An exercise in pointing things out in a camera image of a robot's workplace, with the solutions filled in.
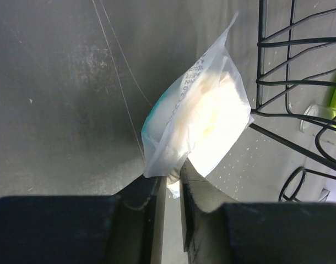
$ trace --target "transparent container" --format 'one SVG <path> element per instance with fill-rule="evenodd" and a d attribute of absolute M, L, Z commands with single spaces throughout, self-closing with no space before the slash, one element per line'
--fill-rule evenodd
<path fill-rule="evenodd" d="M 331 120 L 336 116 L 336 109 L 332 107 L 321 106 L 319 104 L 313 104 L 309 106 L 304 114 L 307 116 L 321 117 Z M 322 126 L 315 125 L 304 120 L 300 122 L 300 131 L 302 131 L 304 134 L 316 136 L 321 129 Z M 327 129 L 320 139 L 336 146 L 336 131 Z"/>

